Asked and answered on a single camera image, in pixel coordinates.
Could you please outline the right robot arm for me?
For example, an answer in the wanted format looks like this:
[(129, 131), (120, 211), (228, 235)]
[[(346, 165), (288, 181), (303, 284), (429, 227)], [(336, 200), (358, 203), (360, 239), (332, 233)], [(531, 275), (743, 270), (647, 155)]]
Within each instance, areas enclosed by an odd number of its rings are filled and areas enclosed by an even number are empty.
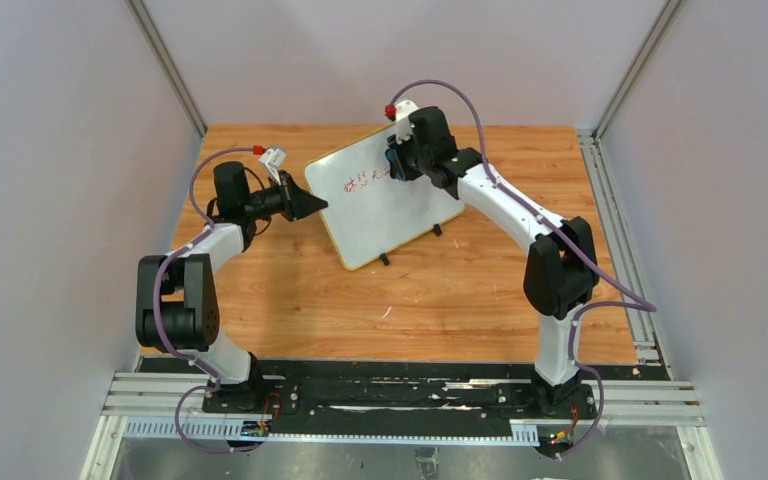
[(599, 282), (590, 224), (544, 209), (516, 190), (480, 151), (459, 148), (438, 107), (390, 104), (385, 115), (396, 127), (385, 152), (393, 179), (427, 178), (483, 213), (526, 253), (523, 291), (539, 320), (532, 390), (547, 406), (570, 398), (580, 385), (573, 316)]

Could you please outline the blue whiteboard eraser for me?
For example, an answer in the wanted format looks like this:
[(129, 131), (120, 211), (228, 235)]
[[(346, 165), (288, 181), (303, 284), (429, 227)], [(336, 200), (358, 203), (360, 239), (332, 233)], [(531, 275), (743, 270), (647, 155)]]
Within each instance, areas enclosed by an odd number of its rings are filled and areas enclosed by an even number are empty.
[(403, 168), (396, 151), (392, 148), (388, 148), (385, 151), (385, 157), (388, 160), (388, 163), (390, 165), (389, 167), (390, 177), (398, 181), (403, 181), (404, 180)]

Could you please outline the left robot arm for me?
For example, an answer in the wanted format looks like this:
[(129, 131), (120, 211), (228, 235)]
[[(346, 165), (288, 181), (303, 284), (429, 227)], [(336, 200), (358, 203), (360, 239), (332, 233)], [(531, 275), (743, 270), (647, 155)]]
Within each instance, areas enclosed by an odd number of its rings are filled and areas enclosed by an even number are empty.
[(250, 188), (246, 167), (224, 162), (213, 170), (215, 199), (207, 223), (191, 241), (137, 267), (135, 333), (140, 345), (184, 360), (205, 372), (215, 389), (255, 400), (264, 394), (256, 357), (221, 329), (215, 274), (245, 253), (257, 222), (275, 215), (289, 222), (327, 208), (326, 200), (301, 188), (281, 170), (269, 186)]

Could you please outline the yellow framed whiteboard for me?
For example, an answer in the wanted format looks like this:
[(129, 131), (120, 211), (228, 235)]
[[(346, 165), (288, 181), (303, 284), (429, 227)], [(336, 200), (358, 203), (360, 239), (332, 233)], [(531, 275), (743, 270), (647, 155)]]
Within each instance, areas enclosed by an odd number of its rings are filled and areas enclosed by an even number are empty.
[(456, 218), (465, 204), (435, 188), (426, 177), (390, 176), (385, 158), (394, 126), (373, 131), (310, 163), (310, 192), (325, 200), (320, 211), (341, 264), (357, 270)]

